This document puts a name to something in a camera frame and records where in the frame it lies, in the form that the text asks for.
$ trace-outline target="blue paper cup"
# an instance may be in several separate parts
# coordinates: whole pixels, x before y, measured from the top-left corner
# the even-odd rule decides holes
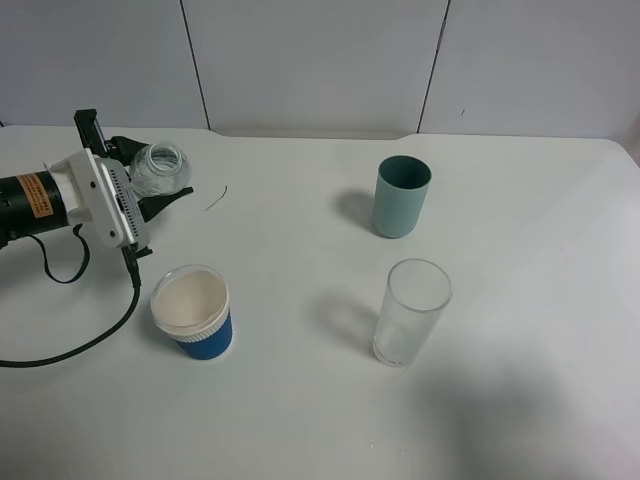
[[[155,324],[197,360],[210,360],[231,344],[229,288],[215,270],[186,265],[167,273],[151,297]]]

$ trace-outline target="green plastic cup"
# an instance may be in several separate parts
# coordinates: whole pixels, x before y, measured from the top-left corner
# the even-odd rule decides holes
[[[422,161],[406,155],[384,160],[378,168],[371,225],[381,235],[400,238],[418,223],[431,182],[431,170]]]

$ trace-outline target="transparent cup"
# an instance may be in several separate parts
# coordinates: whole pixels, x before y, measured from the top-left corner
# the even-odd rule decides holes
[[[143,197],[173,195],[189,183],[191,168],[185,153],[171,142],[147,145],[129,167],[131,187]]]
[[[373,337],[378,360],[390,367],[411,363],[452,295],[449,276],[435,263],[419,258],[397,263],[387,277]]]

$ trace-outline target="black wire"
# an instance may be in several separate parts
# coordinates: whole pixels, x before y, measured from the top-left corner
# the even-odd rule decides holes
[[[99,344],[103,340],[106,340],[111,335],[113,335],[118,330],[120,330],[122,326],[125,323],[127,323],[127,320],[129,320],[129,318],[131,317],[131,315],[133,314],[134,310],[138,305],[138,301],[140,300],[140,286],[141,286],[140,273],[138,271],[138,263],[135,259],[135,255],[130,250],[127,250],[127,247],[122,249],[122,254],[124,256],[125,263],[127,265],[127,270],[129,271],[129,275],[131,276],[131,284],[133,285],[133,298],[131,299],[131,304],[129,305],[129,308],[125,312],[124,316],[118,321],[118,323],[116,323],[113,327],[111,327],[109,330],[104,332],[102,335],[94,338],[93,340],[85,343],[84,345],[80,345],[79,347],[74,348],[73,350],[63,353],[62,355],[43,358],[41,360],[28,360],[28,361],[19,361],[19,362],[10,361],[10,360],[0,360],[0,367],[34,368],[34,367],[44,367],[45,365],[51,365],[53,363],[62,362],[63,360],[67,360],[71,357],[75,357],[76,355],[86,350],[89,350],[91,347],[96,346],[97,344]]]
[[[35,237],[33,235],[27,235],[28,237],[33,238],[40,246],[40,250],[42,250],[42,256],[44,257],[44,273],[46,273],[47,277],[49,277],[51,280],[53,280],[56,283],[62,283],[66,285],[66,284],[75,282],[84,274],[85,270],[89,266],[89,260],[91,260],[91,252],[89,251],[89,245],[87,245],[86,240],[82,238],[82,236],[80,235],[81,228],[82,228],[82,224],[76,225],[75,227],[73,227],[73,234],[76,237],[78,237],[80,242],[82,242],[84,257],[82,258],[82,264],[80,265],[80,270],[78,270],[78,273],[76,273],[73,276],[73,278],[71,278],[70,280],[58,280],[56,277],[53,276],[53,274],[51,273],[51,270],[49,270],[49,259],[47,258],[47,249],[45,248],[44,243],[42,243],[42,240],[40,240],[38,237]]]

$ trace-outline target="white tabletop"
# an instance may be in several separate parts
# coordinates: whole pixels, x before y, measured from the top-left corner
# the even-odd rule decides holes
[[[180,144],[195,194],[150,224],[125,328],[63,364],[0,370],[3,480],[639,478],[640,170],[618,145],[105,134]],[[71,127],[0,129],[0,176],[79,148]],[[367,228],[393,154],[434,175],[399,240]],[[2,358],[64,352],[124,313],[120,253],[86,230],[92,261],[74,285],[45,277],[30,239],[0,251]],[[70,229],[42,239],[71,276]],[[391,369],[371,337],[386,274],[407,257],[445,268],[454,298],[415,363]],[[155,282],[190,263],[230,287],[233,344],[211,362],[149,314]]]

